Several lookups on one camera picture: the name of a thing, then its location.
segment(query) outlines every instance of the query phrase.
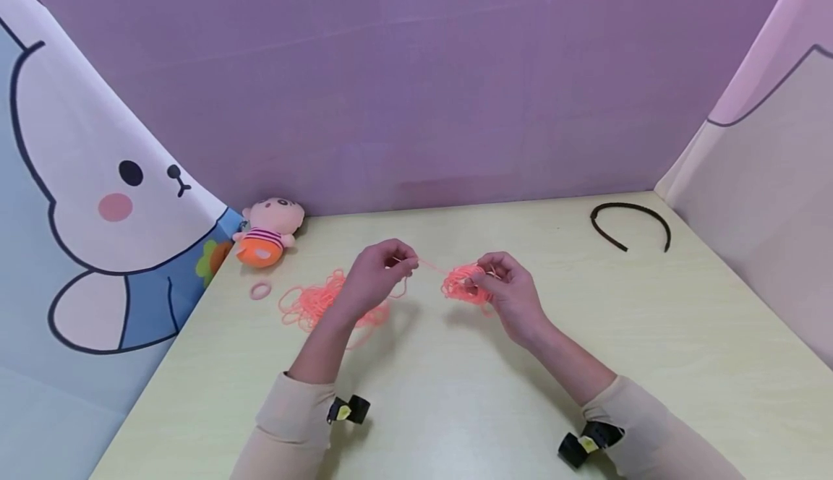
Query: bunny eye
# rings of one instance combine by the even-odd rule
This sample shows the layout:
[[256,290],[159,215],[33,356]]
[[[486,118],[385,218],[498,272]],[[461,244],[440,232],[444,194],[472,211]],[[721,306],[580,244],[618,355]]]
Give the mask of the bunny eye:
[[119,164],[119,176],[122,180],[124,180],[125,184],[133,187],[141,184],[142,180],[145,179],[142,168],[139,167],[138,163],[135,163],[132,160],[123,160]]

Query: left hand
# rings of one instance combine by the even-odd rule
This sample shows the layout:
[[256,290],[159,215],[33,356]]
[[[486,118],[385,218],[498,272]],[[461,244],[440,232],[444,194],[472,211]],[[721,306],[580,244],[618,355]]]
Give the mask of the left hand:
[[393,287],[410,278],[419,266],[416,252],[398,239],[386,239],[362,250],[358,255],[344,287],[328,312],[334,312],[355,323],[379,306],[390,295]]

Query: hand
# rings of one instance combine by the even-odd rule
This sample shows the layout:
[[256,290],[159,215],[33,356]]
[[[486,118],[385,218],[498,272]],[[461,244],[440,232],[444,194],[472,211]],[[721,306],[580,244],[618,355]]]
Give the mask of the hand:
[[414,249],[398,239],[367,247],[353,262],[344,287],[328,311],[346,316],[355,325],[382,303],[397,283],[411,277],[418,261]]
[[532,274],[506,253],[486,254],[477,260],[477,266],[494,276],[475,274],[471,281],[492,293],[490,303],[509,338],[531,349],[536,337],[545,328],[552,327],[541,308]]

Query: black headband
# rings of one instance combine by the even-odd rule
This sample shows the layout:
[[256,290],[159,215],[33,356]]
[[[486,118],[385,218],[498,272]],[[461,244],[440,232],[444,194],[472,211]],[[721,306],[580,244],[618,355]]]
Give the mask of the black headband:
[[663,219],[662,216],[659,216],[659,213],[656,213],[648,207],[642,207],[641,205],[636,204],[626,204],[625,202],[608,202],[607,204],[598,205],[596,208],[593,209],[593,212],[590,213],[590,221],[593,223],[593,228],[596,229],[596,232],[601,234],[602,237],[608,240],[610,243],[617,246],[619,249],[627,252],[627,247],[625,245],[620,244],[618,241],[614,240],[610,235],[602,230],[599,227],[599,224],[596,223],[596,217],[599,215],[599,211],[606,210],[606,208],[610,207],[624,207],[624,208],[632,208],[632,210],[641,211],[646,213],[647,215],[651,215],[656,218],[662,226],[665,227],[665,252],[668,252],[670,246],[672,246],[672,229],[668,227],[668,222]]

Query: beige sleeve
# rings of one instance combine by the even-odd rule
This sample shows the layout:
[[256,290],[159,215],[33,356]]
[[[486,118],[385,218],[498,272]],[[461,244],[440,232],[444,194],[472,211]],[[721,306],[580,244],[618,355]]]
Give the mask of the beige sleeve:
[[607,449],[607,456],[626,479],[743,479],[705,438],[627,377],[616,377],[585,405],[583,413],[587,421],[625,430],[625,436]]
[[330,445],[333,385],[306,385],[280,374],[256,416],[231,480],[314,480]]

